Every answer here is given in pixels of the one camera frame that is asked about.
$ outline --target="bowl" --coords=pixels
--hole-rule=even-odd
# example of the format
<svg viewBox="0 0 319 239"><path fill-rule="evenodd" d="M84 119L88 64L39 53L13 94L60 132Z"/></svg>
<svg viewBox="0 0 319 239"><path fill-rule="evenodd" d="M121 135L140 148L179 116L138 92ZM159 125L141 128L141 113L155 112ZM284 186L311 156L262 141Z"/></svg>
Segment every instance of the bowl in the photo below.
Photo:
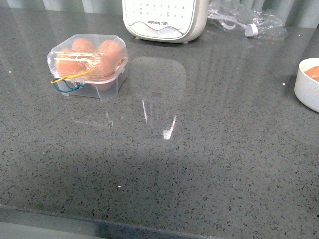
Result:
<svg viewBox="0 0 319 239"><path fill-rule="evenodd" d="M319 58L309 58L300 62L295 94L304 105L319 112L319 82L305 74L306 70L315 66L319 66Z"/></svg>

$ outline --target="appliance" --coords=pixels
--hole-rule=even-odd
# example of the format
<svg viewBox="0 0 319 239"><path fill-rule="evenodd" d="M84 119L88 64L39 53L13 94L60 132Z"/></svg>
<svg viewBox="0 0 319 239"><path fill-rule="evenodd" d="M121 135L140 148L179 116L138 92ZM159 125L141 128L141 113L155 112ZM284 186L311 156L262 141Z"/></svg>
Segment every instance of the appliance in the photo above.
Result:
<svg viewBox="0 0 319 239"><path fill-rule="evenodd" d="M209 0L122 0L123 21L136 38L187 43L207 22Z"/></svg>

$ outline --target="speckled countertop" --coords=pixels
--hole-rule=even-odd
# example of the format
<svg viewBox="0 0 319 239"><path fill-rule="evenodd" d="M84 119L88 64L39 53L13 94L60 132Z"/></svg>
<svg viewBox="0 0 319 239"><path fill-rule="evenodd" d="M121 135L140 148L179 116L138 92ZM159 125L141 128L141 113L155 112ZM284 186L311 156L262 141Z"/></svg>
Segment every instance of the speckled countertop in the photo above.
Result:
<svg viewBox="0 0 319 239"><path fill-rule="evenodd" d="M208 25L170 45L135 40L121 16L0 8L0 23L2 207L223 238L319 238L319 114L293 90L298 63L319 57L318 30L269 42ZM116 98L50 85L46 55L77 33L126 42L129 79Z"/></svg>

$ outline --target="plastic bag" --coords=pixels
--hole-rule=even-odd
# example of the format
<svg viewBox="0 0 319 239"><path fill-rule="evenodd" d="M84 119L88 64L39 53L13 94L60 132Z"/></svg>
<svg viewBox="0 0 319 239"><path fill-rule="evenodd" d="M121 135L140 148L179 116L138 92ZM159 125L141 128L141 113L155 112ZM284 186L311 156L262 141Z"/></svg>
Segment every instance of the plastic bag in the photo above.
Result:
<svg viewBox="0 0 319 239"><path fill-rule="evenodd" d="M256 12L245 8L239 0L212 0L208 19L236 35L266 40L284 40L288 36L279 16L270 10Z"/></svg>

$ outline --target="egg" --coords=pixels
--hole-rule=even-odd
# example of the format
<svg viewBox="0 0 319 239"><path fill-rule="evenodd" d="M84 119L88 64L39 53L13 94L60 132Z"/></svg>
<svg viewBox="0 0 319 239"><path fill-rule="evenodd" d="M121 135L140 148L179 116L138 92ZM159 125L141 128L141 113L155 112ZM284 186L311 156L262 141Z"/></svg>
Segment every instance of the egg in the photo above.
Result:
<svg viewBox="0 0 319 239"><path fill-rule="evenodd" d="M78 38L72 43L72 50L76 52L94 52L96 51L96 47L92 41Z"/></svg>
<svg viewBox="0 0 319 239"><path fill-rule="evenodd" d="M113 84L114 84L115 80L105 83L105 84L92 84L92 86L98 90L98 91L107 91L108 89L110 89Z"/></svg>
<svg viewBox="0 0 319 239"><path fill-rule="evenodd" d="M55 58L55 68L60 77L84 72L82 64L79 61L74 61L74 56L70 56L71 49L65 48L60 52Z"/></svg>
<svg viewBox="0 0 319 239"><path fill-rule="evenodd" d="M91 77L95 77L95 81L104 81L106 76L113 74L116 70L116 63L111 61L107 56L102 54L95 55L94 64L92 65Z"/></svg>
<svg viewBox="0 0 319 239"><path fill-rule="evenodd" d="M99 46L99 51L114 61L117 65L125 57L124 50L120 44L112 40L105 40Z"/></svg>
<svg viewBox="0 0 319 239"><path fill-rule="evenodd" d="M305 74L319 82L319 66L312 67L305 71Z"/></svg>

